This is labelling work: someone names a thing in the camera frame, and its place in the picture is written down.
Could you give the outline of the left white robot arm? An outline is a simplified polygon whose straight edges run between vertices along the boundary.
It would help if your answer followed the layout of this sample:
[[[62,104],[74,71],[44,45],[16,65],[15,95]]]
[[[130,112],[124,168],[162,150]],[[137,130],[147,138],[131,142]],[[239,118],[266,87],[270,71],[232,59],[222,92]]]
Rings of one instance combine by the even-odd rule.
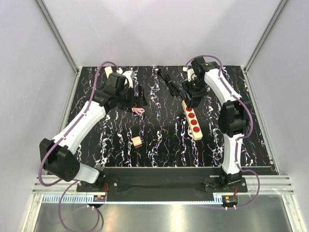
[[[133,76],[133,71],[109,74],[105,84],[99,88],[93,87],[90,99],[65,129],[53,139],[44,138],[40,142],[40,173],[45,170],[60,180],[87,182],[93,191],[100,191],[104,187],[99,170],[81,164],[74,155],[91,129],[111,109],[142,108],[146,105],[143,92],[139,96],[134,95]]]

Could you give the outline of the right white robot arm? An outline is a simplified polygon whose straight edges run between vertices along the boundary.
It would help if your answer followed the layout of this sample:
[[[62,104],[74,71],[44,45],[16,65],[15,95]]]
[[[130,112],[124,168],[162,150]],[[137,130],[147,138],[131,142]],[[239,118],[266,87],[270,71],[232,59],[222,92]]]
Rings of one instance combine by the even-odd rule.
[[[212,186],[223,191],[231,191],[241,181],[240,147],[243,139],[253,131],[253,118],[245,101],[223,75],[222,62],[213,57],[213,62],[205,61],[206,55],[196,56],[186,62],[184,70],[187,79],[183,81],[184,102],[187,107],[198,107],[210,87],[221,104],[218,126],[224,135],[224,159],[219,179]]]

